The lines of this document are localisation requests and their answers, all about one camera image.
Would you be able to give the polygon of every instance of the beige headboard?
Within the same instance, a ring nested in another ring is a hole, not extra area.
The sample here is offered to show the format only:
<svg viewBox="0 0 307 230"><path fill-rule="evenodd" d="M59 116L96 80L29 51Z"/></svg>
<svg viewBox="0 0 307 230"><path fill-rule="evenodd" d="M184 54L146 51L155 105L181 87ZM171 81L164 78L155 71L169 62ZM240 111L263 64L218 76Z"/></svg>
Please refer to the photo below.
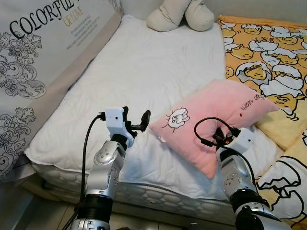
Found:
<svg viewBox="0 0 307 230"><path fill-rule="evenodd" d="M125 14L145 20L163 0L121 0ZM307 0L207 0L217 18L232 15L307 23Z"/></svg>

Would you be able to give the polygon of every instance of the stuffed toy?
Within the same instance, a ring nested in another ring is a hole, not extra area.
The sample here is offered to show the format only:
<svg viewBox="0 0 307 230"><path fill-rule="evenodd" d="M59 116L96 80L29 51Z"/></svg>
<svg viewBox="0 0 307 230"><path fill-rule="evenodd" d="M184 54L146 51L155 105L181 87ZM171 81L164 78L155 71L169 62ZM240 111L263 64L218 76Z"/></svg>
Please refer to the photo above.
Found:
<svg viewBox="0 0 307 230"><path fill-rule="evenodd" d="M206 7L205 0L164 0L146 23L153 30L170 31L179 26L183 15L193 30L205 31L213 26L214 14Z"/></svg>

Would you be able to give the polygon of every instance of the yellow blanket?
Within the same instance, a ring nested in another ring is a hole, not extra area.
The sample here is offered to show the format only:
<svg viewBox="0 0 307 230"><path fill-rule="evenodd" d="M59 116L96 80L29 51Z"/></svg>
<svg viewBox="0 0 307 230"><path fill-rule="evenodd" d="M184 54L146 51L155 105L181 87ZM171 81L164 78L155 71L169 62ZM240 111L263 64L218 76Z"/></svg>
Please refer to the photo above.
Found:
<svg viewBox="0 0 307 230"><path fill-rule="evenodd" d="M226 77L274 101L281 110L257 126L284 150L307 121L307 25L221 16Z"/></svg>
<svg viewBox="0 0 307 230"><path fill-rule="evenodd" d="M226 77L275 102L257 126L285 153L258 180L260 195L293 229L307 230L307 25L221 16Z"/></svg>

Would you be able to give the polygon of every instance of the pink pillow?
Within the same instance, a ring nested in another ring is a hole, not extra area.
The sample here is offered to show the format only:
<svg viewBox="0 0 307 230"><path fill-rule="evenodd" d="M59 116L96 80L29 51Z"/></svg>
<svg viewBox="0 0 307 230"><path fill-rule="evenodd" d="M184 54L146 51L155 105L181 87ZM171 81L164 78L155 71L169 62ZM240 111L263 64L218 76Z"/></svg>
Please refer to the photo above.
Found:
<svg viewBox="0 0 307 230"><path fill-rule="evenodd" d="M233 80L214 80L205 89L178 103L167 115L149 127L168 146L193 164L208 178L216 171L216 147L207 147L194 134L195 124L210 116L218 117L232 127L248 127L268 112L279 108L272 101L248 86ZM202 138L213 140L212 135L220 127L219 121L207 120L197 131Z"/></svg>

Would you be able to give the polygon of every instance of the black cable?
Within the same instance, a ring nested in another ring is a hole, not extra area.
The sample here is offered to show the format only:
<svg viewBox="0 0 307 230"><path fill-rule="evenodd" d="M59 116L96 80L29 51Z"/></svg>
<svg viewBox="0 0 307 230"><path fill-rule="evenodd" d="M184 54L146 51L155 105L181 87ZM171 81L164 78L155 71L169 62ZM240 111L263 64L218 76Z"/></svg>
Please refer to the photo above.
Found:
<svg viewBox="0 0 307 230"><path fill-rule="evenodd" d="M84 141L84 146L83 146L82 173L81 173L81 193L80 193L79 203L81 203L83 201L83 199L84 199L84 192L85 192L85 162L86 162L86 146L87 146L87 141L88 141L88 138L90 136L90 132L91 132L91 129L92 129L92 126L93 126L94 122L97 119L99 119L99 118L103 119L103 115L104 114L97 115L92 120L90 126L87 129L87 133L86 133L86 137L85 137L85 141ZM76 218L77 215L78 215L78 208L75 209L75 212L73 213L71 218L67 221L67 223L62 228L62 230L66 230L71 225L71 223L73 222L73 220Z"/></svg>
<svg viewBox="0 0 307 230"><path fill-rule="evenodd" d="M226 149L226 150L231 150L231 151L233 151L233 152L235 153L235 155L240 156L240 157L245 161L245 163L248 165L248 168L249 168L249 171L250 171L250 174L251 174L252 182L253 182L254 186L257 188L257 186L256 186L256 180L255 180L255 175L254 175L254 171L253 171L253 169L252 169L250 163L248 162L248 160L247 160L241 153L239 153L238 151L236 151L236 150L234 150L234 149L232 149L232 148L229 148L229 147L226 147L226 146L223 146L223 145L215 144L215 143L212 142L212 141L208 141L208 140L202 138L202 137L197 133L197 131L196 131L197 126L198 126L200 123L202 123L202 122L204 122L204 121L206 121L206 120L218 120L218 121L222 122L232 133L233 133L233 131L237 132L238 129L237 129L237 128L230 127L225 121L223 121L223 120L220 119L220 118L217 118L217 117L206 117L206 118L204 118L204 119L202 119L202 120L200 120L199 122L196 123L196 125L194 126L194 133L195 133L195 135L197 136L197 138L198 138L199 140L201 140L201 143L202 143L202 144L208 145L208 146L210 146L210 147L214 145L214 146L216 146L216 147L218 147L218 148L224 148L224 149Z"/></svg>

